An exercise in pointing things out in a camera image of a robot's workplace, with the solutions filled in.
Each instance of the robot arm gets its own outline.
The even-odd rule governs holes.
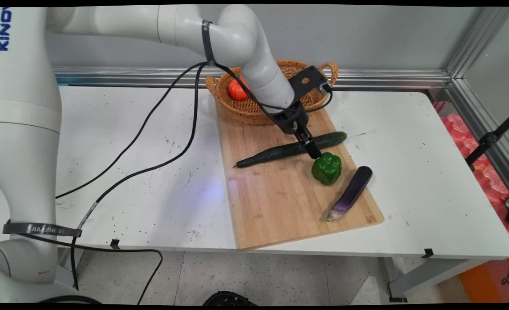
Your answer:
[[[50,8],[47,29],[62,34],[132,37],[186,47],[205,55],[203,19],[195,5],[167,6],[83,6]],[[231,4],[209,28],[217,63],[241,66],[253,94],[269,105],[287,108],[294,91],[272,57],[258,18],[242,4]],[[266,108],[269,113],[281,112]]]
[[[44,31],[145,39],[205,55],[202,25],[194,5],[0,8],[0,188],[12,223],[56,222],[61,100]],[[258,18],[247,6],[227,6],[208,31],[215,61],[241,66],[260,102],[282,108],[295,104],[295,92],[274,61]],[[309,132],[306,136],[298,129],[305,129],[306,113],[285,117],[280,109],[264,109],[270,115],[292,119],[292,131],[287,133],[294,131],[299,141],[311,139]],[[301,114],[304,121],[297,124]],[[0,278],[6,275],[30,285],[50,284],[55,270],[55,245],[17,234],[0,242]],[[0,280],[0,287],[8,279]]]

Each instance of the green cucumber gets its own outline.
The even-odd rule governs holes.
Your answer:
[[[347,139],[347,134],[342,131],[330,132],[325,135],[314,137],[314,143],[318,149],[327,149],[335,145],[343,143]],[[238,161],[234,167],[249,167],[251,165],[266,163],[267,161],[274,161],[289,156],[299,155],[306,153],[306,149],[300,143],[290,143],[287,145],[280,145],[262,151],[254,156],[245,158]]]

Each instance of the gray wall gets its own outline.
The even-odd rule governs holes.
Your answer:
[[[464,77],[497,123],[503,122],[509,116],[509,18]]]
[[[444,69],[480,8],[248,4],[276,59],[349,69]],[[217,22],[225,4],[200,5]],[[47,35],[56,66],[187,67],[203,57],[175,46],[118,37]]]

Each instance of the red tomato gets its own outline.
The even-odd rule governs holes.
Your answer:
[[[240,79],[241,79],[241,82],[243,82],[243,84],[245,84],[245,86],[250,90],[251,88],[249,88],[247,83],[245,83],[245,80],[243,79],[243,77],[241,77]],[[230,82],[229,86],[227,87],[227,92],[229,92],[231,95],[231,98],[234,98],[235,100],[245,100],[247,98],[247,94],[245,93],[243,88],[241,88],[241,85],[239,85],[239,82],[237,82],[235,79],[233,79]]]

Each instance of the green bell pepper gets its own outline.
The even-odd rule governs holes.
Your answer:
[[[339,179],[342,168],[341,157],[325,152],[314,161],[312,175],[323,185],[329,186]]]

